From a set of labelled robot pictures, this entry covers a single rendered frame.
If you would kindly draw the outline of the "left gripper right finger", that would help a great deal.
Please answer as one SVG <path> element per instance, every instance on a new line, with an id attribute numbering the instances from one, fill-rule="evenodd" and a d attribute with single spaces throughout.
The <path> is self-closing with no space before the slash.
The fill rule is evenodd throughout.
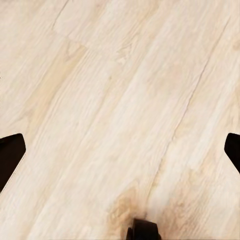
<path id="1" fill-rule="evenodd" d="M 228 133 L 224 151 L 240 173 L 240 135 L 235 133 Z"/>

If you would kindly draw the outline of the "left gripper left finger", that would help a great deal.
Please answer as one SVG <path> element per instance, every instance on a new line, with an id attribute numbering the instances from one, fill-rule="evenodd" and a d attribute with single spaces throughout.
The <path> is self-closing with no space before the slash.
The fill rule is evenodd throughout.
<path id="1" fill-rule="evenodd" d="M 0 193 L 26 152 L 22 133 L 0 138 Z"/>

